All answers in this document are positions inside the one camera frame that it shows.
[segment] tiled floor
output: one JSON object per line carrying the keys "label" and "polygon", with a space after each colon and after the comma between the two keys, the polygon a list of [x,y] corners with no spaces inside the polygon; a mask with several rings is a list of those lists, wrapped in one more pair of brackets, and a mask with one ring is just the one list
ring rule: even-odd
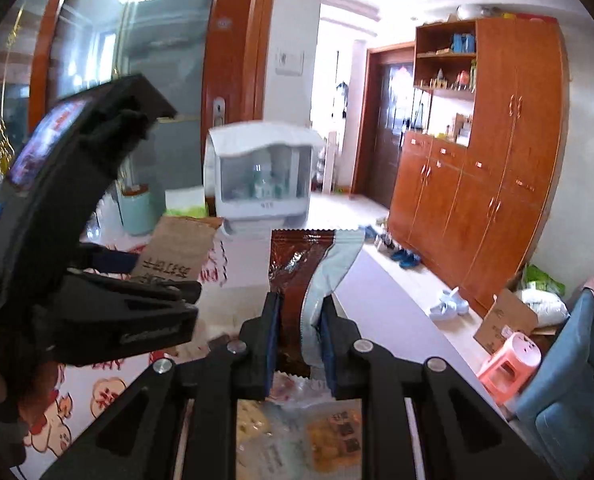
{"label": "tiled floor", "polygon": [[[358,225],[371,224],[387,213],[386,208],[361,196],[350,198],[348,195],[315,194],[311,200],[307,227],[354,229]],[[367,244],[364,250],[375,258],[426,314],[430,307],[437,304],[437,295],[446,285],[426,267],[404,270],[378,253],[372,245]],[[488,353],[472,338],[480,324],[481,318],[472,309],[467,316],[437,322],[443,335],[475,372],[488,358]]]}

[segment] shelf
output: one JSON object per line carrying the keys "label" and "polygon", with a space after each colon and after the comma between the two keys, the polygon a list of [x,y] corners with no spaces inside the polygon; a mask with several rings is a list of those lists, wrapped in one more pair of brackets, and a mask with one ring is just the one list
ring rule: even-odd
{"label": "shelf", "polygon": [[430,88],[429,86],[415,86],[419,90],[429,92],[436,97],[447,97],[451,99],[461,99],[463,101],[474,101],[475,92],[470,90],[451,90],[450,88]]}
{"label": "shelf", "polygon": [[440,57],[461,57],[461,58],[469,58],[475,59],[477,57],[477,52],[446,52],[445,54],[435,54],[433,52],[426,52],[425,54],[417,54],[417,59],[427,59],[427,58],[440,58]]}

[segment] plastic bottle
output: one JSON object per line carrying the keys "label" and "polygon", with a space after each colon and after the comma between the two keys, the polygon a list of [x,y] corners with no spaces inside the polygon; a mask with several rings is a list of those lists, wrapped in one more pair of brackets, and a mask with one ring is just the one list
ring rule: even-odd
{"label": "plastic bottle", "polygon": [[267,200],[275,197],[273,162],[267,148],[253,154],[253,198]]}

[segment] gold hanging ornament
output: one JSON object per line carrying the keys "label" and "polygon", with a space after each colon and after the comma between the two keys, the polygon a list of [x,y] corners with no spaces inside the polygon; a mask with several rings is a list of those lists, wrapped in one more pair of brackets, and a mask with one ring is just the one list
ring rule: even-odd
{"label": "gold hanging ornament", "polygon": [[15,156],[15,149],[10,143],[10,139],[8,135],[6,135],[6,122],[4,121],[4,96],[6,93],[6,75],[8,72],[8,58],[10,57],[10,51],[15,45],[15,41],[17,40],[18,33],[20,32],[20,21],[21,15],[24,11],[24,5],[20,7],[20,12],[18,12],[17,18],[15,19],[15,25],[8,35],[6,39],[6,61],[4,62],[4,76],[2,77],[2,99],[0,101],[0,182],[4,179],[6,173],[8,173],[8,168],[10,168],[10,163]]}

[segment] silver screw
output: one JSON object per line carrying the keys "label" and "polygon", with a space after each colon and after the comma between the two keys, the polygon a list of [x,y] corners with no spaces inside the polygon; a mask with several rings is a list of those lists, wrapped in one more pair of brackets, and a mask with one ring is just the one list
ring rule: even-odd
{"label": "silver screw", "polygon": [[438,374],[446,369],[446,361],[439,357],[431,357],[426,365],[430,370],[437,372]]}
{"label": "silver screw", "polygon": [[240,341],[239,339],[235,339],[226,345],[226,349],[232,354],[241,354],[242,352],[246,351],[246,343],[244,343],[244,341]]}
{"label": "silver screw", "polygon": [[173,367],[173,361],[170,359],[157,359],[152,364],[152,369],[155,370],[156,374],[165,374],[166,372],[170,372]]}
{"label": "silver screw", "polygon": [[372,352],[375,345],[368,341],[368,339],[358,339],[353,343],[355,350],[361,352],[362,354],[367,354],[368,352]]}

